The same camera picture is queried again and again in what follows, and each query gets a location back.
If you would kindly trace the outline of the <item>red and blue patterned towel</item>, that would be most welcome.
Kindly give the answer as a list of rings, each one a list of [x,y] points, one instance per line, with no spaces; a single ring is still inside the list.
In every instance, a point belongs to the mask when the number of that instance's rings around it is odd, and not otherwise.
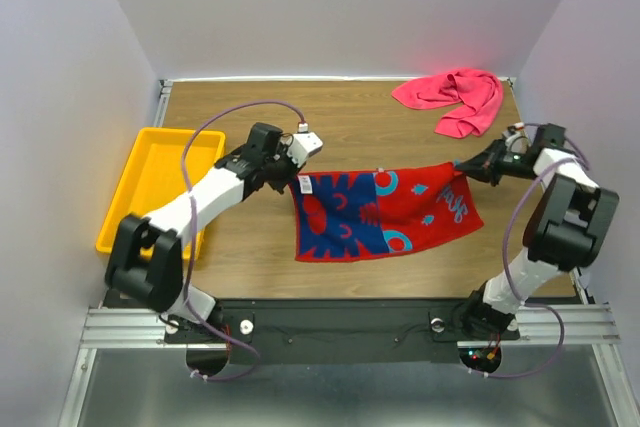
[[[484,226],[464,174],[453,163],[376,171],[308,173],[313,193],[289,184],[295,259],[355,262],[402,256]]]

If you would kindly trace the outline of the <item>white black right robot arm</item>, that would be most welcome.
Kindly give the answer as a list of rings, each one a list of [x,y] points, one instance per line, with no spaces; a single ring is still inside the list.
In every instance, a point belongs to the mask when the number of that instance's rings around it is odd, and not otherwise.
[[[589,177],[589,164],[565,128],[509,126],[484,151],[456,165],[456,171],[491,186],[505,177],[527,179],[530,192],[544,190],[523,233],[522,249],[504,259],[500,274],[472,292],[459,315],[471,338],[501,335],[521,306],[548,281],[597,258],[619,205],[618,193]]]

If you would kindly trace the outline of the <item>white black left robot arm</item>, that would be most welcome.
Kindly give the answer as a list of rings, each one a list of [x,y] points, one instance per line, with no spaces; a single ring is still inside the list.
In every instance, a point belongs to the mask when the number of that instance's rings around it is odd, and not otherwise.
[[[258,122],[244,144],[217,160],[196,183],[166,205],[119,223],[105,283],[159,313],[188,320],[199,340],[210,341],[223,324],[219,301],[191,284],[193,268],[183,271],[183,251],[222,212],[264,185],[283,192],[322,142],[306,123],[294,134]]]

